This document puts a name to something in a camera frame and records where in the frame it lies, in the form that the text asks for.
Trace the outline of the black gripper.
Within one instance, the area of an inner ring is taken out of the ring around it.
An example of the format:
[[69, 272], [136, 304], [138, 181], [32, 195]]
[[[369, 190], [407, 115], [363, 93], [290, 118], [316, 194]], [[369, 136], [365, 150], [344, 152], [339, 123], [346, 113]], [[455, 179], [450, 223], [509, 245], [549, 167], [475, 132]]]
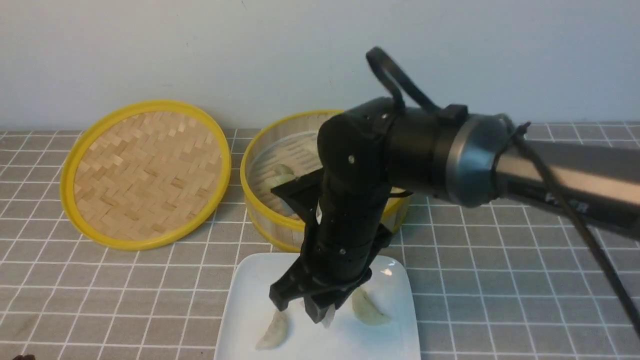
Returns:
[[303, 297], [306, 314], [319, 324], [371, 279], [370, 264], [391, 241], [391, 230], [382, 224], [387, 201], [407, 198], [410, 192], [382, 186], [349, 194], [326, 185], [323, 170], [270, 192], [304, 222], [299, 257], [270, 285], [270, 301], [283, 312], [290, 301]]

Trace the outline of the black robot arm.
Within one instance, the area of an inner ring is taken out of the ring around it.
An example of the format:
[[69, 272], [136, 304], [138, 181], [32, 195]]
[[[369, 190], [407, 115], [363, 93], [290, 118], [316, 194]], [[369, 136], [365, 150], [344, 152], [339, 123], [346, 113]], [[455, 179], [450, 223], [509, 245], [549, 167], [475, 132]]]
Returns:
[[639, 151], [526, 140], [505, 115], [399, 108], [377, 98], [325, 121], [321, 167], [272, 189], [304, 222], [301, 253], [270, 286], [279, 311], [302, 298], [321, 322], [370, 280], [391, 241], [387, 201], [425, 194], [475, 208], [509, 199], [562, 215], [583, 238], [631, 320], [639, 312], [587, 226], [639, 239]]

